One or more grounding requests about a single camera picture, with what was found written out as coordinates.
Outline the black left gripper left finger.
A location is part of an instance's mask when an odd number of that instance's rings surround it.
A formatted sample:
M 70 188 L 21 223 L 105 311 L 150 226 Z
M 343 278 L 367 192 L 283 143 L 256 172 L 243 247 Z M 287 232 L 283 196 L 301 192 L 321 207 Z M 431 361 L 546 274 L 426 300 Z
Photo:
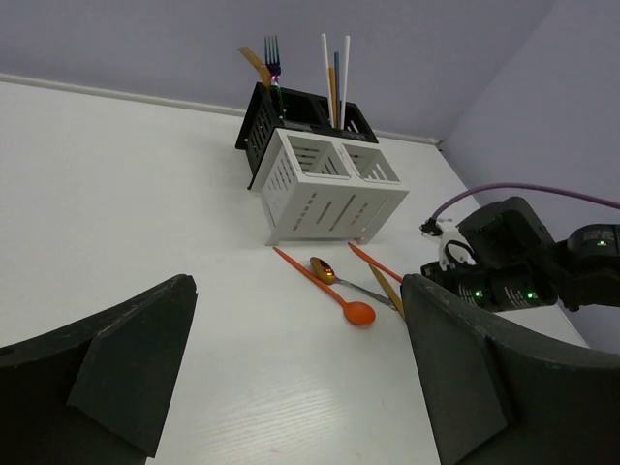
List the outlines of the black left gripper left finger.
M 159 447 L 198 299 L 171 279 L 1 350 L 4 464 L 143 464 Z

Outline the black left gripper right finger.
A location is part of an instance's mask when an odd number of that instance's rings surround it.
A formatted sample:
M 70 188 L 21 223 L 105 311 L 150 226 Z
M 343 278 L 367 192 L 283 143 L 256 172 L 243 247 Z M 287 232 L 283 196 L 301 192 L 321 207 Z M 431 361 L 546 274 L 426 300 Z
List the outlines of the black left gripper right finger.
M 441 463 L 618 463 L 617 355 L 515 324 L 419 274 L 401 295 Z

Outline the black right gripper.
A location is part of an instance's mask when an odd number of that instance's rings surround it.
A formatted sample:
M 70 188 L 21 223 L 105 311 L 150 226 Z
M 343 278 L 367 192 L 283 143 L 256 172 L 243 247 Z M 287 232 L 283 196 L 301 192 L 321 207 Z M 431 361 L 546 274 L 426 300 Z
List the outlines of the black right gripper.
M 435 262 L 424 265 L 420 273 L 466 302 L 492 313 L 557 303 L 557 293 L 550 281 L 527 264 L 502 269 L 462 265 L 442 270 Z

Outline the orange plastic spoon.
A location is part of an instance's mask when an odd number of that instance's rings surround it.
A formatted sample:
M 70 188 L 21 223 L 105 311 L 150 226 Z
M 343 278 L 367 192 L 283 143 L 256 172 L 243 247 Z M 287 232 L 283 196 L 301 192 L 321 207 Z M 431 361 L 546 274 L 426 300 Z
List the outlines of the orange plastic spoon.
M 341 307 L 345 319 L 354 326 L 370 326 L 376 320 L 376 312 L 367 303 L 362 301 L 347 301 L 340 294 L 334 291 L 329 285 L 322 282 L 317 276 L 309 271 L 301 263 L 290 257 L 280 248 L 274 246 L 273 250 L 287 263 L 313 282 L 322 291 L 332 297 Z

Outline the gold metal spoon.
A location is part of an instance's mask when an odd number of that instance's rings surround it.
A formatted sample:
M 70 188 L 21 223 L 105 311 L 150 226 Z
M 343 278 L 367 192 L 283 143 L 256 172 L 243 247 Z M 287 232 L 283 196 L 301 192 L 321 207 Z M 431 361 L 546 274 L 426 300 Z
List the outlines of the gold metal spoon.
M 361 286 L 358 286 L 352 282 L 339 278 L 336 275 L 333 268 L 328 263 L 323 261 L 322 259 L 318 257 L 311 257 L 310 265 L 314 273 L 316 274 L 316 276 L 325 284 L 330 285 L 330 286 L 334 284 L 346 286 L 350 289 L 359 291 L 360 293 L 366 296 L 369 296 L 373 298 L 374 300 L 377 300 L 378 302 L 384 304 L 385 306 L 389 307 L 392 310 L 396 310 L 395 305 L 391 302 L 391 300 L 388 297 L 382 296 L 380 294 L 374 293 L 369 290 L 366 290 Z

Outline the white chopstick long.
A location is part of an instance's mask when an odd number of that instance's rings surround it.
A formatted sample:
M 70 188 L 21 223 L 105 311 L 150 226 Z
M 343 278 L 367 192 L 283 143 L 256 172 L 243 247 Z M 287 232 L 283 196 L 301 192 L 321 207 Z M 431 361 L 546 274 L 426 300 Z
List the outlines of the white chopstick long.
M 339 128 L 343 129 L 345 127 L 345 113 L 346 113 L 346 102 L 347 102 L 347 93 L 348 93 L 348 74 L 349 74 L 349 61 L 350 61 L 350 48 L 351 48 L 351 36 L 345 36 L 344 43 L 344 58 L 342 59 L 341 67 L 340 67 L 340 82 L 341 82 L 341 97 L 340 97 L 340 119 L 339 119 Z

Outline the iridescent rainbow metal fork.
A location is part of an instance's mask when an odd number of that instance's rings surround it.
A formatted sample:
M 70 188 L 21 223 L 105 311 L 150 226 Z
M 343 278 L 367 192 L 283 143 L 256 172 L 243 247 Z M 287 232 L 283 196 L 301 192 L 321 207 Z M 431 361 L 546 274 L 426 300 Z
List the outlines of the iridescent rainbow metal fork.
M 278 38 L 276 35 L 265 36 L 263 40 L 264 63 L 270 73 L 271 85 L 276 88 L 280 118 L 285 119 L 285 106 L 279 79 L 282 73 Z

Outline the orange red chopstick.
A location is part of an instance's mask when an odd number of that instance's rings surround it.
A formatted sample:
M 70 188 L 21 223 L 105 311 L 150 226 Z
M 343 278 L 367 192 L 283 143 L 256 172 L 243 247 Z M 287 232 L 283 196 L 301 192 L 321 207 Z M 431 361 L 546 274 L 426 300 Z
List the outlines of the orange red chopstick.
M 334 51 L 333 53 L 333 97 L 334 97 L 334 110 L 335 110 L 335 127 L 341 129 L 340 114 L 341 114 L 341 98 L 340 98 L 340 53 Z

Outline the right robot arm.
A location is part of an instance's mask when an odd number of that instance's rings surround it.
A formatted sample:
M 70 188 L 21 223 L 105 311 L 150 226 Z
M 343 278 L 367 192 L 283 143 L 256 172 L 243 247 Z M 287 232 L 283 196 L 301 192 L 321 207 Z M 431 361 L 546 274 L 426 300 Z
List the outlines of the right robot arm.
M 587 225 L 556 241 L 525 199 L 511 197 L 481 207 L 451 232 L 434 219 L 420 229 L 439 242 L 438 260 L 421 274 L 489 312 L 619 304 L 616 225 Z

